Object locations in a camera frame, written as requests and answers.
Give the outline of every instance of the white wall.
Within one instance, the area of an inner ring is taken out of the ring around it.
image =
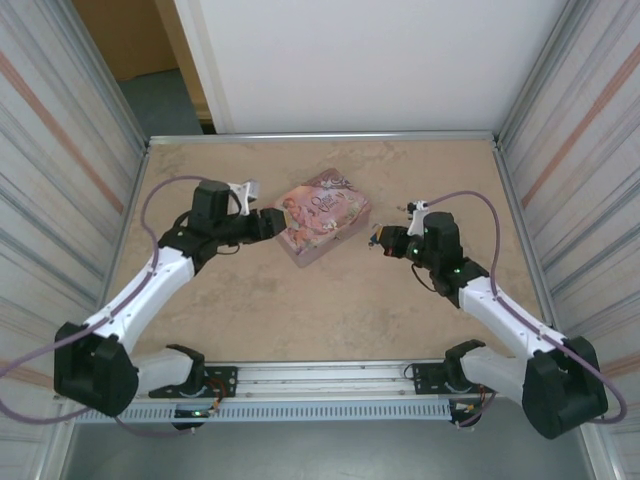
[[[221,133],[497,129],[565,0],[175,0]]]

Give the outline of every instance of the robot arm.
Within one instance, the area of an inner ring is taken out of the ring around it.
[[[496,301],[489,273],[463,255],[453,215],[429,213],[426,202],[410,203],[407,210],[412,215],[409,228],[382,227],[371,243],[381,245],[385,256],[406,258],[427,269],[439,295],[480,320],[514,355],[499,355],[478,340],[464,342],[445,354],[447,383],[458,391],[482,384],[503,393],[522,405],[533,427],[547,438],[604,414],[608,403],[603,384],[546,338],[599,369],[591,344],[547,327],[497,287],[502,301],[533,328],[525,327]]]
[[[56,392],[110,416],[121,413],[135,395],[166,385],[197,392],[204,375],[202,354],[168,345],[157,354],[137,359],[130,355],[162,306],[218,254],[218,248],[267,240],[285,229],[281,211],[250,210],[257,196],[253,180],[242,185],[202,181],[191,210],[162,236],[136,277],[83,325],[66,323],[58,330],[56,340],[62,340],[109,319],[88,336],[56,350]]]

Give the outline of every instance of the corrugated metal wall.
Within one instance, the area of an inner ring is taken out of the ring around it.
[[[2,364],[96,309],[143,157],[87,38],[68,2],[0,2]],[[52,361],[14,371],[2,398],[51,414]],[[31,478],[49,434],[0,417],[0,478]]]
[[[609,428],[629,478],[640,478],[638,64],[640,2],[591,2],[504,144],[559,326],[594,343],[630,403]]]

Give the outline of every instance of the pink package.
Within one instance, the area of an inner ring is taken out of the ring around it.
[[[365,227],[369,200],[330,168],[275,201],[287,229],[278,241],[299,267],[306,267]]]

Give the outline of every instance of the marble-patterned surface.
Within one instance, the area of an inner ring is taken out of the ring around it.
[[[139,226],[142,200],[158,182],[196,174],[241,183],[261,182],[264,206],[318,172],[336,167],[369,196],[371,225],[407,225],[398,206],[473,189],[495,202],[503,244],[498,281],[538,315],[515,227],[488,142],[324,142],[178,144],[154,146],[115,288],[149,258]],[[160,234],[190,207],[195,182],[172,184],[154,198],[149,223]],[[477,199],[438,205],[461,228],[467,255],[489,266],[494,248],[491,214]],[[138,342],[138,352],[180,343],[211,361],[376,360],[441,357],[478,338],[505,352],[491,333],[447,300],[426,291],[406,260],[367,246],[367,229],[300,269],[275,241],[216,257],[162,308]]]

